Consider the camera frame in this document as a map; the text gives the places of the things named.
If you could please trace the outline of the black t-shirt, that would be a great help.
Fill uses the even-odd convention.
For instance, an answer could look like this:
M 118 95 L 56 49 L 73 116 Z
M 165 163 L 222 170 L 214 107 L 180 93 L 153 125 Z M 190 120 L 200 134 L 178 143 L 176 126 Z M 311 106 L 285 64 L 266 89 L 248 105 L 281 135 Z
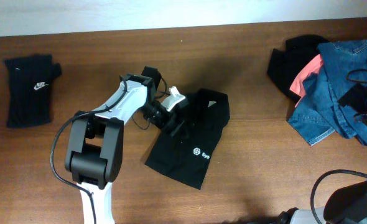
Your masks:
M 187 94 L 185 122 L 175 136 L 159 134 L 145 165 L 178 182 L 200 190 L 213 151 L 230 120 L 226 93 L 199 89 Z

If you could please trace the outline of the pink paper tag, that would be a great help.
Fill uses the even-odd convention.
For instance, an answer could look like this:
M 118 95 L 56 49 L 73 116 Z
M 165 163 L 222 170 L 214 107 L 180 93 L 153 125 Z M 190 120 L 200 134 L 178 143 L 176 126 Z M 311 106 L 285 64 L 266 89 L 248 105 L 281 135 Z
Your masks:
M 318 75 L 323 66 L 323 59 L 320 54 L 316 55 L 294 78 L 289 90 L 300 97 L 300 100 L 306 95 L 304 81 L 311 75 Z

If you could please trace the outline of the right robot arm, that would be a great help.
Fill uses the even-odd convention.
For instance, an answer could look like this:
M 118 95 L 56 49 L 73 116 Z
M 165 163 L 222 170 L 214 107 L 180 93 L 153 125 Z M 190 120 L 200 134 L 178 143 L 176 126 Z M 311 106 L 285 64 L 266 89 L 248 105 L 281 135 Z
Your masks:
M 308 145 L 284 118 L 265 123 L 231 121 L 211 157 L 200 190 L 181 198 L 189 221 L 247 221 L 284 210 L 323 207 L 339 188 L 367 173 L 367 146 L 337 133 Z

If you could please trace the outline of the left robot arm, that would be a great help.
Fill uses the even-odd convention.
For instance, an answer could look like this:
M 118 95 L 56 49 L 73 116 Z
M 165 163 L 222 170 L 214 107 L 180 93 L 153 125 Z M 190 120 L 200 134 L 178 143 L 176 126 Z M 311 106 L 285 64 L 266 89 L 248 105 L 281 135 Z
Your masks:
M 179 110 L 188 99 L 175 86 L 162 101 L 156 97 L 162 76 L 145 67 L 140 75 L 120 78 L 118 89 L 93 111 L 78 111 L 71 123 L 65 169 L 80 190 L 85 223 L 114 223 L 111 188 L 123 160 L 124 126 L 137 111 L 145 119 L 175 136 L 184 125 Z

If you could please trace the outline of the black Nike sock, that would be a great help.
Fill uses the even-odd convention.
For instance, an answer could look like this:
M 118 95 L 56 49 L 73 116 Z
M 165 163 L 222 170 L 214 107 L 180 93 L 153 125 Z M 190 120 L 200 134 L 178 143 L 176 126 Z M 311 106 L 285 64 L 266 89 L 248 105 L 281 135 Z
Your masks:
M 29 128 L 51 122 L 53 81 L 62 74 L 52 56 L 33 55 L 5 59 L 9 75 L 8 128 Z

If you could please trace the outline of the blue denim jeans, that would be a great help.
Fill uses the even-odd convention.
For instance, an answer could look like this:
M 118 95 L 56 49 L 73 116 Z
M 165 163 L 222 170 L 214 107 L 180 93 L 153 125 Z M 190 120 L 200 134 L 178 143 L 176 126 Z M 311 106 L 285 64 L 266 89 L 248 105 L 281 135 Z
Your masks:
M 311 146 L 334 132 L 367 146 L 367 126 L 355 120 L 355 109 L 344 102 L 361 101 L 351 93 L 356 84 L 367 88 L 367 39 L 328 42 L 317 48 L 323 65 L 304 80 L 305 96 L 288 123 Z

